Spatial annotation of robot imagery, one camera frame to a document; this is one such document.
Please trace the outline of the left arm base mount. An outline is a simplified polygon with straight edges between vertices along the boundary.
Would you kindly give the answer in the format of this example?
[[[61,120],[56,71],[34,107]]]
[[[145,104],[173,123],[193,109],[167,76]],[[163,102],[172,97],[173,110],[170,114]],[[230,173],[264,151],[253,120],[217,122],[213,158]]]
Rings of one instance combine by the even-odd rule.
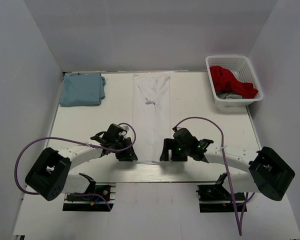
[[[66,194],[64,212],[110,212],[116,198],[115,183],[91,183],[84,193]]]

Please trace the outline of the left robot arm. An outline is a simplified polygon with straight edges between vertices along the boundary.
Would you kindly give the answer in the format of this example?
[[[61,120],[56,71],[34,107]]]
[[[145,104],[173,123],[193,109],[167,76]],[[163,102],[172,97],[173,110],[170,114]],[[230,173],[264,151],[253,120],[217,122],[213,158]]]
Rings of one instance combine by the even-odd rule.
[[[127,137],[132,127],[126,123],[112,123],[106,131],[98,132],[90,139],[98,142],[74,142],[74,146],[63,150],[45,148],[25,177],[25,183],[36,194],[47,201],[52,201],[60,194],[84,198],[102,199],[96,193],[96,182],[85,173],[71,174],[70,171],[90,160],[95,160],[113,153],[118,161],[133,162],[138,157],[133,149],[134,139]]]

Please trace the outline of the white t-shirt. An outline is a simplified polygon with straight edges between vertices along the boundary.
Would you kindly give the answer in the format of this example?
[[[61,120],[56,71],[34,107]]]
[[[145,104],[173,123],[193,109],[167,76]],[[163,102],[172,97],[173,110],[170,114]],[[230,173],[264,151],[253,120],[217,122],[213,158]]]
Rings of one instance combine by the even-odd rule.
[[[133,80],[132,126],[138,162],[159,165],[164,139],[171,135],[170,80],[165,72],[135,73]]]

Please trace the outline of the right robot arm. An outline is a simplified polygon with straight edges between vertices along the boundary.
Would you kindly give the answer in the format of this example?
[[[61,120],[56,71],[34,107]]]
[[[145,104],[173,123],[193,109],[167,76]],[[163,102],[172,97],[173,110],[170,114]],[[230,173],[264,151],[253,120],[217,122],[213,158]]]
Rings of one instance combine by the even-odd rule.
[[[295,171],[270,147],[253,152],[219,146],[210,139],[198,140],[186,128],[174,132],[163,141],[161,162],[197,162],[220,164],[241,173],[221,174],[213,184],[199,185],[202,201],[229,201],[233,194],[261,193],[273,201],[281,201]]]

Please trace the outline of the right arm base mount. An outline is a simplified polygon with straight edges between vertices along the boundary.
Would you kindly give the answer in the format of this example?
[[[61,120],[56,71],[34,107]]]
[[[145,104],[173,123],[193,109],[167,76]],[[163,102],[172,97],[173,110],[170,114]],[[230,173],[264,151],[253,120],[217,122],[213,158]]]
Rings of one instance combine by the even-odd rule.
[[[200,213],[234,213],[230,190],[224,188],[227,174],[223,173],[213,184],[200,184],[196,193],[199,200]]]

